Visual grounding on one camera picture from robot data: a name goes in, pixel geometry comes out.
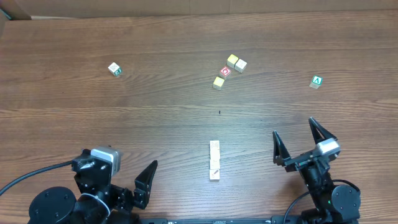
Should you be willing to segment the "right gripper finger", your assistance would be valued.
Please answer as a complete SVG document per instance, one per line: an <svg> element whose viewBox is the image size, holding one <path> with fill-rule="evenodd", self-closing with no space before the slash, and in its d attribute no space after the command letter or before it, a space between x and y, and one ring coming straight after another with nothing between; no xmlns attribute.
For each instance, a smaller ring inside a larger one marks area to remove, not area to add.
<svg viewBox="0 0 398 224"><path fill-rule="evenodd" d="M273 131L272 137L274 142L273 163L285 165L287 161L291 160L291 156L277 131Z"/></svg>
<svg viewBox="0 0 398 224"><path fill-rule="evenodd" d="M333 139L335 141L338 140L335 135L325 129L315 118L309 117L308 122L315 144L318 144L327 139Z"/></svg>

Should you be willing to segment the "white block red M side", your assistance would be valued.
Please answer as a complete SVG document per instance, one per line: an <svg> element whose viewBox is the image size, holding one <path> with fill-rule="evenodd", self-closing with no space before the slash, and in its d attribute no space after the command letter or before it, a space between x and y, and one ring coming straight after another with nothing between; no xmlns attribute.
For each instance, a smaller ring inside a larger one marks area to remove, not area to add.
<svg viewBox="0 0 398 224"><path fill-rule="evenodd" d="M219 159L210 159L210 170L220 169Z"/></svg>

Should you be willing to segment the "white block blue side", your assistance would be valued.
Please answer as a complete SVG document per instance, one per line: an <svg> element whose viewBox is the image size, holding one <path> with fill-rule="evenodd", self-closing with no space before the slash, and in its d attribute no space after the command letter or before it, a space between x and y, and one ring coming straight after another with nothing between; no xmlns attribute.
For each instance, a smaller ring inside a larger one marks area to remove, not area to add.
<svg viewBox="0 0 398 224"><path fill-rule="evenodd" d="M210 141L210 150L211 151L219 151L220 150L219 140Z"/></svg>

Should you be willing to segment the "white block red mark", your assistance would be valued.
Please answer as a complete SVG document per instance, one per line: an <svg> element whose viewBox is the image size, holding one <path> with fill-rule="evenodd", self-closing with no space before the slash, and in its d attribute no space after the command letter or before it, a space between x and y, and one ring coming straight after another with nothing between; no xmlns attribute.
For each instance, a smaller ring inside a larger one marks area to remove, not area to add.
<svg viewBox="0 0 398 224"><path fill-rule="evenodd" d="M210 181L219 181L220 180L220 170L219 169L210 169L209 170L209 180Z"/></svg>

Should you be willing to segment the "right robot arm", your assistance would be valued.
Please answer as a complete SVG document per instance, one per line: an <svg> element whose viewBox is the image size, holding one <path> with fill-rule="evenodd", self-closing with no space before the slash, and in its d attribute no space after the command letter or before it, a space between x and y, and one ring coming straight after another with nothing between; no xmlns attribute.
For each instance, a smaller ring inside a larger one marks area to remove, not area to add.
<svg viewBox="0 0 398 224"><path fill-rule="evenodd" d="M274 142L273 163L287 172L299 172L307 191L296 198L282 217L274 223L357 223L360 218L361 191L352 182L332 179L330 162L340 154L338 138L326 130L313 117L308 119L315 148L295 158L291 157L277 131ZM299 216L290 215L296 203L311 196L314 208L304 210Z"/></svg>

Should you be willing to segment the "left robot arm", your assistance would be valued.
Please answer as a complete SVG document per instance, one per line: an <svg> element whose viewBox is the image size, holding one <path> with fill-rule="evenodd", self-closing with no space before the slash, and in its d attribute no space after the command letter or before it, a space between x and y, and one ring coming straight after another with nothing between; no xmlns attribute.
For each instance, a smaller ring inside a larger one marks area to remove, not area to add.
<svg viewBox="0 0 398 224"><path fill-rule="evenodd" d="M66 187L44 190L30 204L29 223L140 223L132 209L143 210L149 203L158 162L152 161L135 178L135 189L129 190L111 183L121 157L110 146L84 149L71 162L80 197Z"/></svg>

